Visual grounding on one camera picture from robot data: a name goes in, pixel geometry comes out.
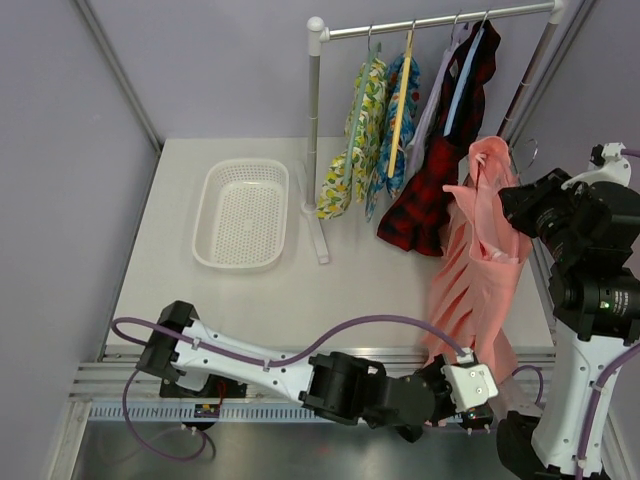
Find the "pink skirt hanger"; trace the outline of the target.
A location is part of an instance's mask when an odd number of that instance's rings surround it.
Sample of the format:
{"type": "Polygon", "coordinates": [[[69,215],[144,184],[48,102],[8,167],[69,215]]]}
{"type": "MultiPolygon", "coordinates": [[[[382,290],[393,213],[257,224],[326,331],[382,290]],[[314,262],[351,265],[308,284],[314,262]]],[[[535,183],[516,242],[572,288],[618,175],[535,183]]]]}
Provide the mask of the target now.
{"type": "Polygon", "coordinates": [[[469,148],[469,175],[491,173],[514,182],[534,164],[538,151],[536,139],[512,147],[499,136],[483,137],[469,148]]]}

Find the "pink pleated skirt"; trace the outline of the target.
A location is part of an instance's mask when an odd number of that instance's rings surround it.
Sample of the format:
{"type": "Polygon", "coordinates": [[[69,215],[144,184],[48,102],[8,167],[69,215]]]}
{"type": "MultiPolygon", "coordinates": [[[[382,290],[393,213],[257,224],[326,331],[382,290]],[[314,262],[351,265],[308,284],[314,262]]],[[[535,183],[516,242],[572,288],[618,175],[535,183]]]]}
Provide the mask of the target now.
{"type": "Polygon", "coordinates": [[[474,142],[468,162],[469,181],[443,187],[453,200],[426,321],[471,348],[501,383],[517,367],[503,325],[532,245],[503,215],[499,191],[517,185],[506,142],[497,136],[474,142]]]}

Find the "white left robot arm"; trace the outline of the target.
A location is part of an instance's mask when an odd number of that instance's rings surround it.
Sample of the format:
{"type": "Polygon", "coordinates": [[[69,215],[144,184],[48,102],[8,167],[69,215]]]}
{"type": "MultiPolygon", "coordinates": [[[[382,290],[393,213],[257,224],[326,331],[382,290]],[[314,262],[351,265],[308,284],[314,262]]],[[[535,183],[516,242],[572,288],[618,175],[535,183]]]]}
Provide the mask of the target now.
{"type": "Polygon", "coordinates": [[[137,370],[174,383],[195,397],[212,393],[216,377],[224,377],[269,389],[334,423],[392,427],[410,443],[421,437],[425,423],[437,423],[464,409],[456,400],[443,356],[409,375],[392,377],[380,362],[339,351],[318,351],[334,335],[360,325],[425,326],[409,317],[373,315],[347,320],[293,355],[226,339],[206,327],[195,307],[183,301],[165,307],[157,322],[137,323],[152,331],[140,343],[143,352],[137,370]]]}

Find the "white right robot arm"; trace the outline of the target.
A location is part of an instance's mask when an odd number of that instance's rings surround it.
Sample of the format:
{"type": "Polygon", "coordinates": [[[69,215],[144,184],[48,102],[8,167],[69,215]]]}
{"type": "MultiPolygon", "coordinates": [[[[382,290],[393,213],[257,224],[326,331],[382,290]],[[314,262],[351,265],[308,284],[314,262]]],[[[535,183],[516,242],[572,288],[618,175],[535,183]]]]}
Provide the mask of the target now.
{"type": "Polygon", "coordinates": [[[502,465],[520,479],[604,479],[602,439],[621,367],[639,353],[639,281],[625,263],[639,235],[639,195],[555,169],[499,193],[518,232],[554,260],[548,291],[556,353],[538,417],[508,412],[497,430],[502,465]]]}

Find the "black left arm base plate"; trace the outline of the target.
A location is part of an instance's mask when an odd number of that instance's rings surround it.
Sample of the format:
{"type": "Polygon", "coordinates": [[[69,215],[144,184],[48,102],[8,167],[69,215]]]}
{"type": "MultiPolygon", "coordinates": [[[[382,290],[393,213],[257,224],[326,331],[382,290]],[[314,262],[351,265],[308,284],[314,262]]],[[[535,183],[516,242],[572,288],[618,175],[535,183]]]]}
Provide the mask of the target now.
{"type": "Polygon", "coordinates": [[[164,380],[160,385],[161,398],[219,398],[243,399],[246,397],[247,385],[225,377],[210,375],[204,387],[198,391],[189,390],[176,383],[164,380]]]}

